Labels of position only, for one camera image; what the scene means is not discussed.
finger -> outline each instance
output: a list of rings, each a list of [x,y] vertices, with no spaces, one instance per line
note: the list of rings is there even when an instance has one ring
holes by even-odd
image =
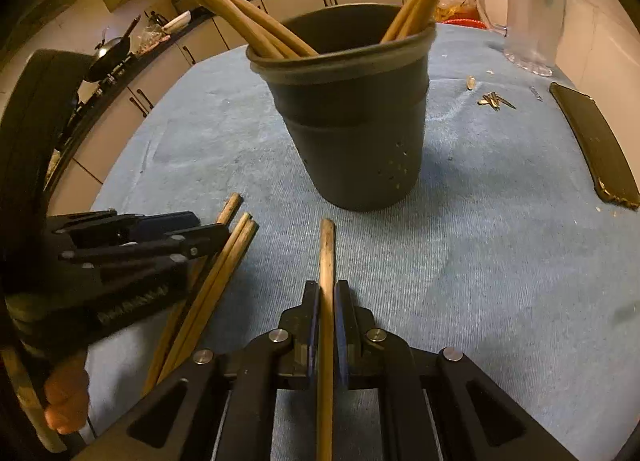
[[[44,393],[49,403],[59,405],[73,394],[86,392],[89,375],[84,370],[85,358],[86,353],[82,352],[69,357],[54,368],[44,384]]]
[[[50,405],[44,411],[47,425],[60,434],[70,434],[80,430],[89,413],[89,394],[86,391],[73,394],[59,405]]]

pot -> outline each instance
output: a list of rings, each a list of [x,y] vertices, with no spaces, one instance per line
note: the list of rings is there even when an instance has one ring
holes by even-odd
[[[94,54],[94,62],[91,64],[84,80],[87,82],[99,82],[103,80],[114,67],[125,59],[131,48],[129,35],[131,35],[133,29],[140,22],[140,17],[141,16],[137,16],[131,21],[131,24],[122,37],[112,38],[106,44],[103,43],[98,46]]]

table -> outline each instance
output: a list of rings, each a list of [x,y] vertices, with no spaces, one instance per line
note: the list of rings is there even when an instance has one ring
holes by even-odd
[[[304,281],[318,277],[319,222],[330,217],[337,277],[380,326],[417,348],[462,349],[579,459],[612,459],[640,413],[640,220],[598,199],[550,80],[510,64],[502,42],[438,25],[422,171],[391,208],[351,213],[318,195],[238,48],[201,62],[164,96],[94,209],[191,210],[207,223],[229,193],[244,195],[260,230],[202,337],[219,352],[299,303]],[[517,110],[479,106],[492,90]],[[92,348],[98,432],[137,401],[164,319]],[[338,398],[336,460],[382,458],[375,398]],[[272,459],[312,458],[311,399],[278,395]]]

wall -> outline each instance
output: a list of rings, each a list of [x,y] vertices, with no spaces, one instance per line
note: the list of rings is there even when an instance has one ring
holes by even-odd
[[[107,29],[107,40],[118,37],[137,15],[142,14],[142,20],[131,36],[132,50],[135,50],[138,47],[138,35],[146,25],[145,10],[155,10],[168,19],[176,15],[171,0],[132,0],[114,12],[108,11],[102,0],[77,0],[43,26],[0,70],[0,112],[4,110],[9,94],[33,51],[38,48],[51,48],[92,54],[95,45],[102,38],[103,29]],[[88,98],[95,87],[94,84],[84,83],[80,89],[81,100]]]

plastic bucket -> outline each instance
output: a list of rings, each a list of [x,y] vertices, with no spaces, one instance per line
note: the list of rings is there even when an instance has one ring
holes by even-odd
[[[379,44],[398,10],[345,4],[284,22],[319,56],[274,60],[246,52],[314,186],[347,210],[393,205],[420,172],[435,28]]]

